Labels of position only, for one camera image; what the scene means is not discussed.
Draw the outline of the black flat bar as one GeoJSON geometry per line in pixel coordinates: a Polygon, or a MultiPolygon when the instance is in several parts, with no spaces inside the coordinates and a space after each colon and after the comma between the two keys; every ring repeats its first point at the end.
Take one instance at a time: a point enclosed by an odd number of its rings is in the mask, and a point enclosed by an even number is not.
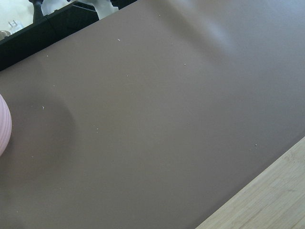
{"type": "Polygon", "coordinates": [[[32,23],[11,20],[0,28],[0,69],[4,70],[42,49],[132,4],[132,0],[31,0],[32,23]]]}

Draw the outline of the wooden cutting board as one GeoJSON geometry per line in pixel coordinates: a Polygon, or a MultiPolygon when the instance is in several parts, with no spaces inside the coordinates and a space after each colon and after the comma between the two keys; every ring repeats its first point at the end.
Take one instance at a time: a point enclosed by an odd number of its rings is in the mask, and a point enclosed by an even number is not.
{"type": "Polygon", "coordinates": [[[304,139],[287,150],[198,226],[200,229],[304,227],[304,139]]]}

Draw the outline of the pink bowl of ice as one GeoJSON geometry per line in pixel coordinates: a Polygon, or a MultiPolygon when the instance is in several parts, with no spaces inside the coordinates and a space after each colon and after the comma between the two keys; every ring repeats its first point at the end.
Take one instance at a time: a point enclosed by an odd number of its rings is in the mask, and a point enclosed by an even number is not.
{"type": "Polygon", "coordinates": [[[3,96],[0,96],[0,155],[2,155],[9,143],[12,131],[12,119],[10,110],[3,96]]]}

